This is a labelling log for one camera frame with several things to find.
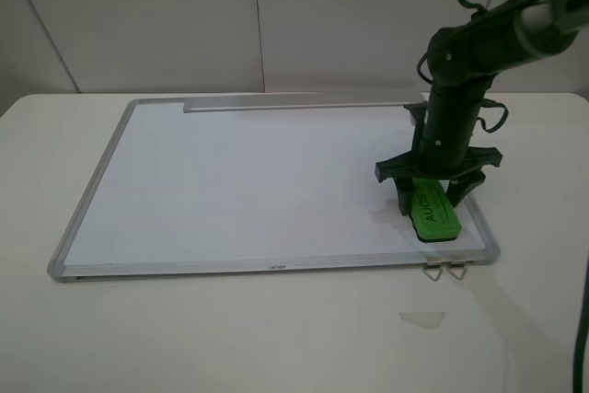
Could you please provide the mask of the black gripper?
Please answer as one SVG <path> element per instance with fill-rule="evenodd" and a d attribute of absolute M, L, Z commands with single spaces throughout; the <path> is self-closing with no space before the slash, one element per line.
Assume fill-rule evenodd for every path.
<path fill-rule="evenodd" d="M 415 127 L 411 150 L 375 164 L 380 182 L 393 179 L 398 208 L 409 216 L 416 192 L 413 179 L 450 180 L 446 197 L 457 207 L 474 189 L 484 183 L 481 168 L 502 163 L 501 152 L 494 147 L 471 147 L 470 139 L 479 124 L 486 133 L 502 127 L 498 121 L 489 127 L 479 117 L 482 109 L 500 109 L 502 103 L 485 98 L 486 84 L 431 88 L 423 125 Z"/>

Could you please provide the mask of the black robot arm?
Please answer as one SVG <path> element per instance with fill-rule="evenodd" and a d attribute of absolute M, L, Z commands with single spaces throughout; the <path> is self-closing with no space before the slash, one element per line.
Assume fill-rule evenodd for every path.
<path fill-rule="evenodd" d="M 462 26 L 441 28 L 419 66 L 429 69 L 426 102 L 407 107 L 415 123 L 409 152 L 375 165 L 378 181 L 393 179 L 402 215 L 411 212 L 416 179 L 446 180 L 448 201 L 458 205 L 485 180 L 483 167 L 498 167 L 496 148 L 472 147 L 477 125 L 498 131 L 479 117 L 496 103 L 485 97 L 500 73 L 558 55 L 588 25 L 588 0 L 505 0 L 488 9 L 457 0 L 472 10 Z"/>

